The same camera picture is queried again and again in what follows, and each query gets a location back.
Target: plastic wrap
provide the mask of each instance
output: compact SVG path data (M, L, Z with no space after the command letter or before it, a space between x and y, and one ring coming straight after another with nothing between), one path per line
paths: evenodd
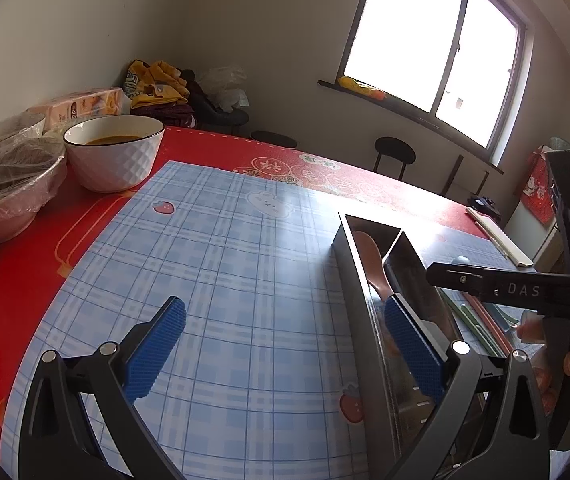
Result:
M84 123L85 121L89 121L90 119L95 119L96 117L104 117L104 116L88 116L88 117L77 117L76 119L69 119L68 121L64 121L62 123L58 123L53 128L47 130L43 137L51 138L51 139L58 139L63 142L63 136L65 132L71 128L72 126L76 126L76 124Z
M0 148L14 146L25 139L33 139L43 134L45 116L23 112L0 122Z
M1 148L0 222L35 215L49 202L65 180L64 160L65 146L57 139L27 139Z

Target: strawberry print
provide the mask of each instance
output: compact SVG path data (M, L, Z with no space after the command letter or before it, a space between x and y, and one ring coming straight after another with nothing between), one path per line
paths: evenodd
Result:
M339 407L347 422L358 424L363 421L363 403L361 402L361 392L358 386L349 384L343 389Z
M154 211L163 215L171 215L174 212L174 204L171 202L155 202L152 207Z

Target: blue gripper pad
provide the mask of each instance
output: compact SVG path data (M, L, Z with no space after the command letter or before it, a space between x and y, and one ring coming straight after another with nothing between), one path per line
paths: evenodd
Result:
M421 393L431 397L438 405L445 395L442 380L444 363L414 319L394 296L390 296L385 303L385 325L403 354Z
M186 321L185 304L172 296L169 306L159 319L152 320L153 327L127 362L123 391L129 402L133 403L150 392L172 348L183 333Z

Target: human hand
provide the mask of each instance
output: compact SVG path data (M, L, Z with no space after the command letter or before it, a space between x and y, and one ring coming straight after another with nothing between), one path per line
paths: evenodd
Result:
M521 324L516 329L516 335L525 341L543 341L545 335L543 332L542 317L532 319ZM546 359L546 347L544 346L534 354L530 361L534 370L534 376L539 387L543 409L546 415L552 412L558 399L558 392L552 388L552 371ZM570 377L570 352L563 360L563 371Z

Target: white ceramic bowl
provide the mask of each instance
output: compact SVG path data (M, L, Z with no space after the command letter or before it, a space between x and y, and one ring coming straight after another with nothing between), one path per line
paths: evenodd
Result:
M76 124L65 132L63 139L81 186L98 193L115 193L146 179L152 171L164 131L161 121L151 117L116 115ZM140 139L87 145L92 140L112 136Z

